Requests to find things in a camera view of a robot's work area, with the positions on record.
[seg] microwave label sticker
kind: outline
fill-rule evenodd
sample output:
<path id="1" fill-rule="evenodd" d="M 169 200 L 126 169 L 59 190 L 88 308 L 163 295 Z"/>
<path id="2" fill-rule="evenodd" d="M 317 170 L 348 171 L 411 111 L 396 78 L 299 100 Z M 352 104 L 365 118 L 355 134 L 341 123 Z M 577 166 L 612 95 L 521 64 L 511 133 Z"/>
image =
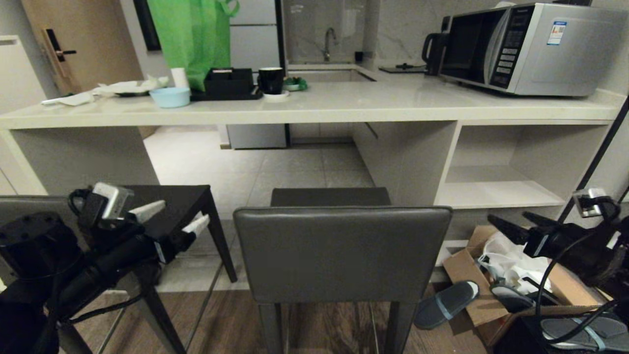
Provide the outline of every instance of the microwave label sticker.
<path id="1" fill-rule="evenodd" d="M 561 37 L 564 36 L 565 27 L 568 22 L 555 21 L 552 24 L 552 30 L 550 31 L 550 37 L 548 38 L 547 45 L 559 45 L 561 43 Z"/>

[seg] black mug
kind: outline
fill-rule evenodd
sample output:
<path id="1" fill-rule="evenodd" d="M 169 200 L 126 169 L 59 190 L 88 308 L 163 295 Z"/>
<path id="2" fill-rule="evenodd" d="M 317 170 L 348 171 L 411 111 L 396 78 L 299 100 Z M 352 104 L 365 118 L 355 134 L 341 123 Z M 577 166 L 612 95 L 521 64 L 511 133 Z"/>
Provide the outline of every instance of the black mug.
<path id="1" fill-rule="evenodd" d="M 284 87 L 284 68 L 263 67 L 259 70 L 258 85 L 265 94 L 281 94 Z"/>

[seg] green dish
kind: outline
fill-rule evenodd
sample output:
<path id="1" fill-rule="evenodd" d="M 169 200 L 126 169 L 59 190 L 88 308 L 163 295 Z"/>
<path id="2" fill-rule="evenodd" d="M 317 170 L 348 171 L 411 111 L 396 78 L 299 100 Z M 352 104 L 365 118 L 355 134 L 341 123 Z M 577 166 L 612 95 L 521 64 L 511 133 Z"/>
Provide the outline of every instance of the green dish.
<path id="1" fill-rule="evenodd" d="M 301 77 L 287 77 L 284 80 L 284 89 L 287 91 L 303 91 L 308 88 L 308 83 Z"/>

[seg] microwave control panel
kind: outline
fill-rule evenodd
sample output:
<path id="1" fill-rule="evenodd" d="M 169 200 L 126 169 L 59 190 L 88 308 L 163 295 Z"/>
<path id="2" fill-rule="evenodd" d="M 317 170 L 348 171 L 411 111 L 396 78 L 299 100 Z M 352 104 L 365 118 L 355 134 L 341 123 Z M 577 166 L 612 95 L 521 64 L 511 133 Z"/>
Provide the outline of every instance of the microwave control panel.
<path id="1" fill-rule="evenodd" d="M 500 46 L 498 62 L 489 81 L 493 86 L 501 88 L 509 86 L 534 9 L 535 6 L 526 6 L 511 10 L 504 39 Z"/>

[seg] open shelf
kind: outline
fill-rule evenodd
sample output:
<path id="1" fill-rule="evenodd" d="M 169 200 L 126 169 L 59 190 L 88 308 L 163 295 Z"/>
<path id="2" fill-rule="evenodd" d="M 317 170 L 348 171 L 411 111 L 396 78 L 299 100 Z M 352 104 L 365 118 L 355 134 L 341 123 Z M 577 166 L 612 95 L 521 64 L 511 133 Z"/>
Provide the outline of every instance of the open shelf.
<path id="1" fill-rule="evenodd" d="M 436 202 L 454 209 L 548 207 L 564 203 L 510 166 L 452 166 Z"/>
<path id="2" fill-rule="evenodd" d="M 564 205 L 605 132 L 599 125 L 464 125 L 435 204 L 454 209 Z"/>

